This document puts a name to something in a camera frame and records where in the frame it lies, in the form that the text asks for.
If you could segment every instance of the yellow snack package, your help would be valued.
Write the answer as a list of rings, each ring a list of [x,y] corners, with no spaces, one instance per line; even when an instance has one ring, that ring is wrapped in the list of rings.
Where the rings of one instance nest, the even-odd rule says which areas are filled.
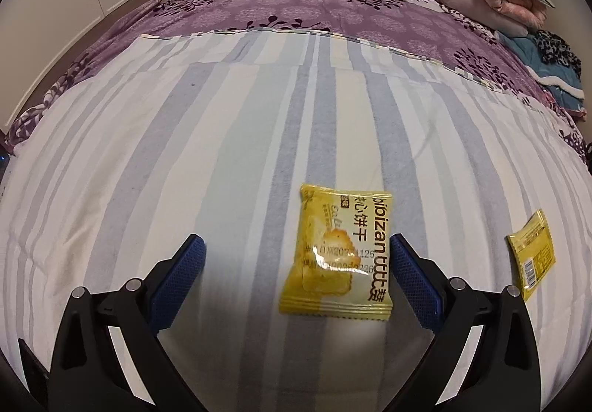
[[[383,191],[300,188],[302,206],[294,264],[279,311],[388,320],[389,216]]]
[[[555,264],[553,240],[543,210],[537,210],[522,230],[508,235],[508,242],[520,270],[522,298],[526,302]]]

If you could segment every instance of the purple blanket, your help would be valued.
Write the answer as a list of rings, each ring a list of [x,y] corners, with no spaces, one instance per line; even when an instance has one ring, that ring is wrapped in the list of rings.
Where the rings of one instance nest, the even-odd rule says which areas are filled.
[[[26,140],[57,97],[94,76],[142,33],[177,36],[254,27],[329,30],[459,67],[551,108],[569,122],[573,132],[564,139],[583,155],[573,121],[522,63],[489,30],[435,0],[151,0],[88,48],[45,94],[43,103],[15,121],[7,141],[16,145]]]

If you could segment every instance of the blue textured pad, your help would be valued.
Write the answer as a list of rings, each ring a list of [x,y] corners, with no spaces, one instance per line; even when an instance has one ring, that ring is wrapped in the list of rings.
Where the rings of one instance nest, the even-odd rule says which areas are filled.
[[[154,335],[172,325],[204,264],[205,243],[195,237],[152,296],[149,326]]]
[[[394,235],[391,237],[391,271],[421,326],[437,333],[443,324],[442,298]]]

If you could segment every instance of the metal screw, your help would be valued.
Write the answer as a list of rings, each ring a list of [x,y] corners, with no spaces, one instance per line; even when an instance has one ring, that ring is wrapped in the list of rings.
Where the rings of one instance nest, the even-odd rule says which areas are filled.
[[[129,292],[135,292],[142,286],[142,281],[139,278],[132,278],[125,284],[125,289]]]
[[[454,290],[464,290],[467,286],[467,283],[462,278],[458,277],[454,277],[453,279],[451,279],[450,284],[452,285],[452,288],[454,288]]]
[[[508,285],[505,289],[508,290],[508,293],[513,297],[520,296],[520,290],[516,285]]]
[[[80,298],[82,295],[84,295],[84,292],[86,292],[84,287],[76,287],[72,291],[72,298]]]

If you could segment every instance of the striped bed sheet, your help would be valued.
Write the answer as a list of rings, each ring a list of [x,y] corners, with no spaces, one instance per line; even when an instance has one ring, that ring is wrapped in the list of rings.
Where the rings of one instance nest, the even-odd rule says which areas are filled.
[[[281,315],[278,294],[303,182],[384,189],[392,231],[483,290],[517,283],[504,238],[545,211],[557,263],[527,303],[544,406],[592,328],[592,177],[561,126],[526,96],[362,39],[141,36],[48,110],[13,167],[0,347],[21,376],[17,338],[49,367],[74,287],[117,289],[195,232],[205,270],[159,339],[209,410],[381,410],[432,338],[397,284],[388,322]]]

